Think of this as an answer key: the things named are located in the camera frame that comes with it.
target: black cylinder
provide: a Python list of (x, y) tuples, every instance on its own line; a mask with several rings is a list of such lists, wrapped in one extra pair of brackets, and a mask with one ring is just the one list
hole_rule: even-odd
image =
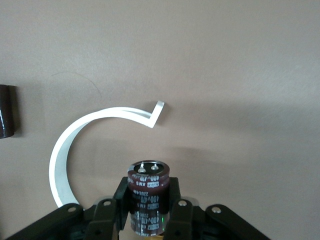
[(15, 132), (10, 89), (0, 84), (0, 139), (11, 137)]
[(161, 161), (136, 162), (128, 169), (131, 228), (144, 237), (165, 231), (169, 220), (169, 167)]

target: wall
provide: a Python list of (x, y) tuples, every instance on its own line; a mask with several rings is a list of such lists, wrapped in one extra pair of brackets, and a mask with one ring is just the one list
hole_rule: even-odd
[(0, 83), (17, 86), (20, 115), (0, 140), (2, 238), (56, 209), (49, 159), (73, 121), (162, 100), (154, 129), (107, 119), (77, 137), (81, 204), (157, 159), (202, 207), (224, 204), (274, 240), (318, 239), (319, 12), (295, 0), (2, 0)]

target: white curved strip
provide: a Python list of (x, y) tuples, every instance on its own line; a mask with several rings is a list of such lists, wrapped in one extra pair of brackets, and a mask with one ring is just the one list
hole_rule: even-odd
[(49, 163), (50, 188), (58, 207), (65, 204), (79, 204), (74, 196), (67, 176), (67, 158), (70, 146), (77, 134), (90, 122), (102, 118), (122, 118), (153, 128), (164, 107), (158, 101), (152, 113), (131, 107), (111, 107), (85, 115), (72, 123), (59, 137)]

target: dark brown cylinder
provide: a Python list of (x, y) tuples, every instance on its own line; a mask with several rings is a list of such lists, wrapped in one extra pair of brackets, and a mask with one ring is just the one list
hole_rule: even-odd
[(146, 160), (128, 169), (131, 191), (131, 228), (144, 237), (160, 235), (169, 220), (169, 166)]
[(11, 137), (15, 132), (10, 89), (0, 84), (0, 139)]

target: screw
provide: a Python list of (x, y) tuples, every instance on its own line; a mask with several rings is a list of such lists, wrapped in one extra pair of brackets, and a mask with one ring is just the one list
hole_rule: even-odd
[(219, 207), (217, 207), (217, 206), (214, 206), (211, 210), (215, 214), (220, 214), (221, 213), (221, 209)]
[(111, 205), (111, 201), (105, 201), (105, 202), (103, 203), (103, 206), (109, 206), (109, 205)]
[(72, 212), (74, 212), (76, 209), (77, 209), (77, 208), (76, 208), (75, 206), (70, 207), (70, 208), (68, 209), (68, 212), (69, 212), (69, 213), (72, 213)]
[(186, 202), (185, 200), (180, 200), (180, 201), (178, 202), (178, 204), (179, 204), (179, 206), (181, 206), (181, 207), (187, 206), (187, 202)]

